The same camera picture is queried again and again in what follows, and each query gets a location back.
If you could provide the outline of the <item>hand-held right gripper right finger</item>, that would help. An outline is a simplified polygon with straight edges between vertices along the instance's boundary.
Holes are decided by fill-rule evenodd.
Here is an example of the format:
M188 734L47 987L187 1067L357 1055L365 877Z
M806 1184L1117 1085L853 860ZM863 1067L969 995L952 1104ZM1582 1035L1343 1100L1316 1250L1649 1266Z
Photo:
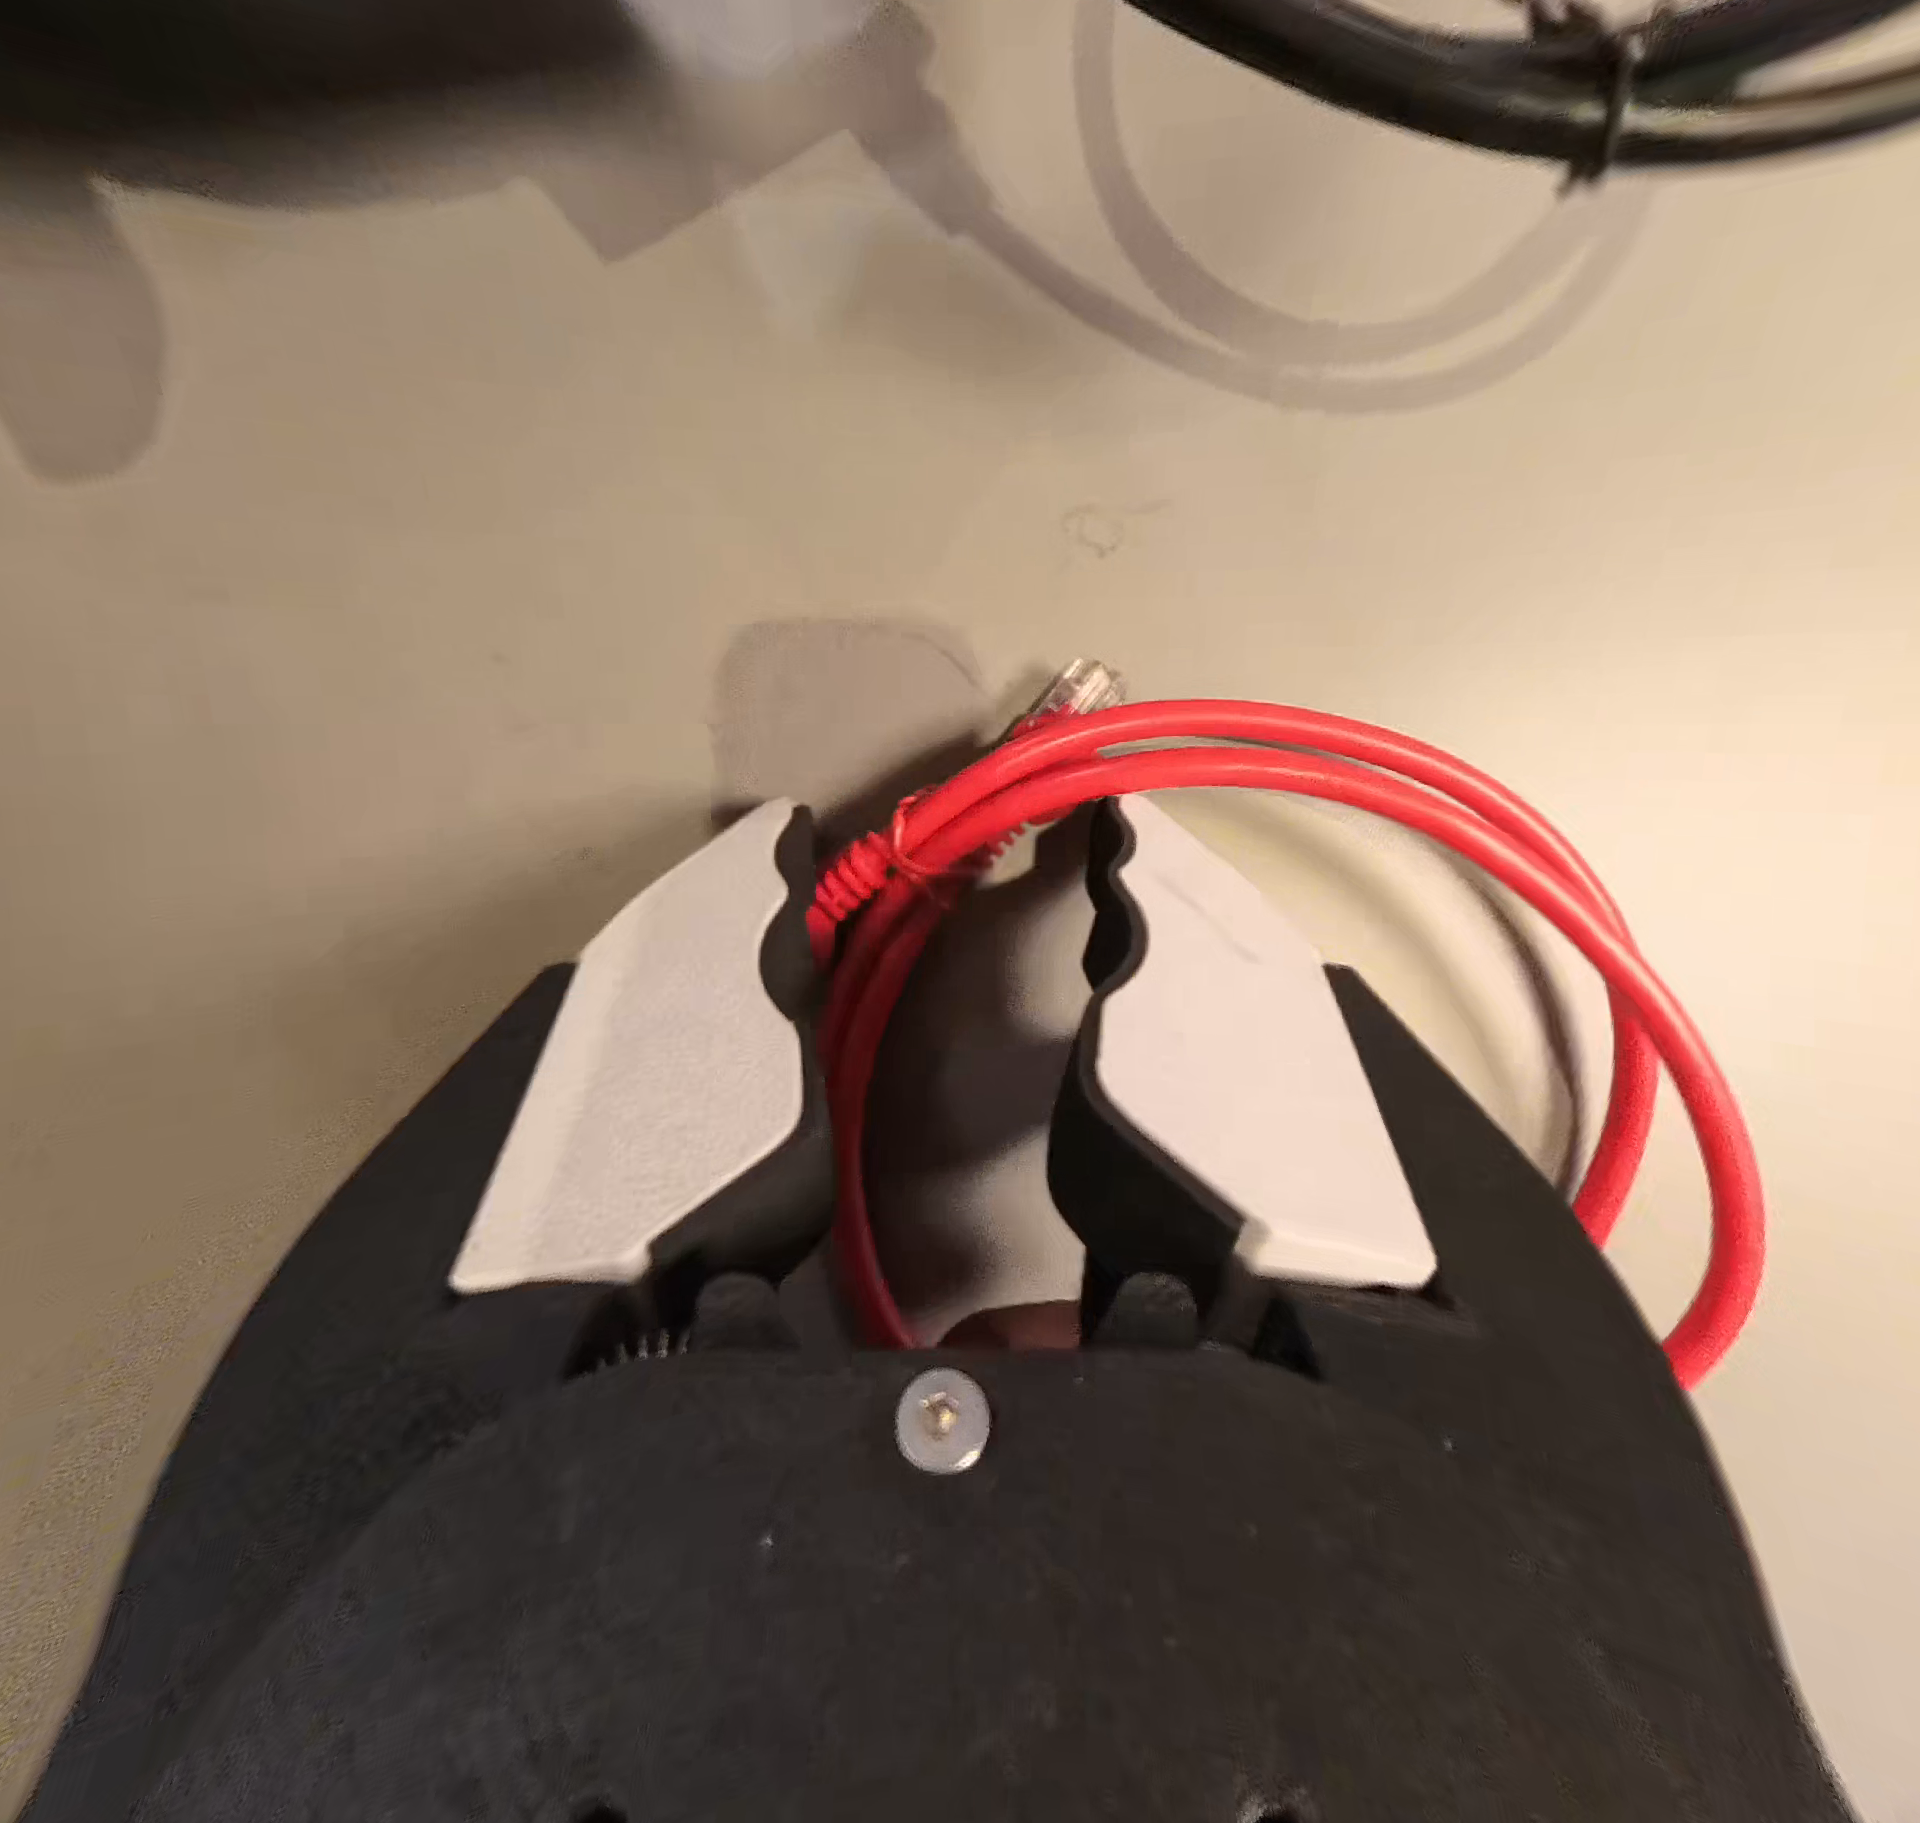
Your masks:
M1305 935L1151 800L1088 829L1045 1181L1088 1272L1424 1289L1435 1252Z

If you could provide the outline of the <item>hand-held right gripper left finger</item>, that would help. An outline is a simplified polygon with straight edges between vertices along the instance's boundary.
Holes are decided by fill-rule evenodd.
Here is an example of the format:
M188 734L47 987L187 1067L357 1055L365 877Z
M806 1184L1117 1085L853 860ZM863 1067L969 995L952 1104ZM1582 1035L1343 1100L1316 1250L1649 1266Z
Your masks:
M585 945L452 1289L780 1285L825 1240L813 815L768 800Z

